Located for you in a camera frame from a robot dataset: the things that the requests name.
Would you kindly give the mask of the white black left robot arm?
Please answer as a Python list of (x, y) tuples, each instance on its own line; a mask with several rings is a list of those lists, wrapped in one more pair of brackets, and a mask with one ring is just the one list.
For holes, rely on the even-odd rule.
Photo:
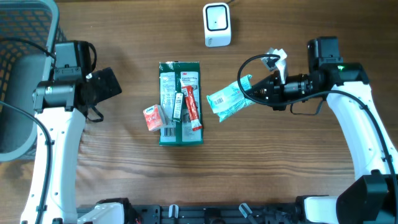
[(76, 223), (78, 149), (88, 110), (122, 92), (111, 68), (58, 68), (34, 92), (37, 148), (21, 223)]

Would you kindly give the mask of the black white small box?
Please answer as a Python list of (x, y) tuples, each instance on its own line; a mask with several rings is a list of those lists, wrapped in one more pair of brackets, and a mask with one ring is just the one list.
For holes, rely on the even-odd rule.
[(184, 95), (181, 92), (175, 94), (174, 109), (172, 113), (172, 120), (181, 122), (182, 118), (182, 106), (183, 106)]

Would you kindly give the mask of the white barcode scanner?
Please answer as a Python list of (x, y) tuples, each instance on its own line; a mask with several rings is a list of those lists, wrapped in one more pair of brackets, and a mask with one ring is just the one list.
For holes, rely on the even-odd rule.
[(203, 26), (207, 47), (224, 47), (231, 43), (231, 17), (229, 6), (214, 2), (203, 7)]

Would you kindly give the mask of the orange Kleenex tissue pack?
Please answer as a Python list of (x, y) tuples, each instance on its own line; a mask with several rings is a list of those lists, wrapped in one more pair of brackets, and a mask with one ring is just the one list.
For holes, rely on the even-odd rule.
[(167, 125), (160, 105), (153, 105), (144, 109), (143, 114), (149, 131), (156, 131)]

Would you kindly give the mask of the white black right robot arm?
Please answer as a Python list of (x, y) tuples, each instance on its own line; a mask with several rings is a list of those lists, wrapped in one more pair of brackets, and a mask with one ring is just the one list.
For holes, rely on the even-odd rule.
[(346, 63), (336, 37), (308, 41), (308, 73), (288, 76), (285, 54), (259, 58), (270, 75), (243, 96), (273, 110), (319, 98), (336, 116), (348, 145), (355, 181), (337, 197), (299, 196), (291, 223), (396, 223), (397, 150), (377, 113), (369, 78), (359, 63)]

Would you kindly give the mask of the mint green wipes pack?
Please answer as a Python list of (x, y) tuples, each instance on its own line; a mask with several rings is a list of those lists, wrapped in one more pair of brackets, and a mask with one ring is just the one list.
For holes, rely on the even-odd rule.
[(254, 104), (252, 100), (244, 97), (237, 81), (212, 95), (207, 95), (206, 99), (212, 112), (219, 117), (219, 122)]

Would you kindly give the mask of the green 3M gloves package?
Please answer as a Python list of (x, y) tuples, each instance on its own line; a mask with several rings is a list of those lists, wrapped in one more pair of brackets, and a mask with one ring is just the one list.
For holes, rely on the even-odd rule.
[(193, 130), (185, 100), (182, 101), (180, 121), (172, 119), (176, 94), (183, 93), (182, 87), (187, 85), (193, 88), (199, 122), (202, 122), (200, 64), (198, 62), (159, 63), (159, 100), (167, 122), (167, 125), (160, 129), (161, 146), (189, 146), (203, 143), (203, 129)]

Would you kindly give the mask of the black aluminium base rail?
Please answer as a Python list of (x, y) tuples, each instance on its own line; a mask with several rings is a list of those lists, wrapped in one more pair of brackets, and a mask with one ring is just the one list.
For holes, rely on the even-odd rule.
[(294, 203), (277, 203), (267, 205), (214, 205), (214, 206), (169, 206), (129, 205), (122, 209), (123, 214), (111, 213), (102, 216), (105, 211), (100, 205), (92, 209), (96, 214), (89, 216), (88, 210), (79, 209), (78, 223), (258, 223), (288, 224), (300, 223), (299, 207)]

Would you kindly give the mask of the red stick sachet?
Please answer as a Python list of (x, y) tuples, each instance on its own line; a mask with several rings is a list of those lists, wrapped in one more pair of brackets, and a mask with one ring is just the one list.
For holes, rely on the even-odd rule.
[(193, 94), (193, 88), (191, 85), (183, 86), (182, 93), (185, 97), (186, 106), (189, 113), (189, 118), (191, 122), (191, 127), (193, 131), (200, 130), (203, 126), (200, 123), (200, 118), (198, 114), (198, 109), (196, 106), (195, 97)]

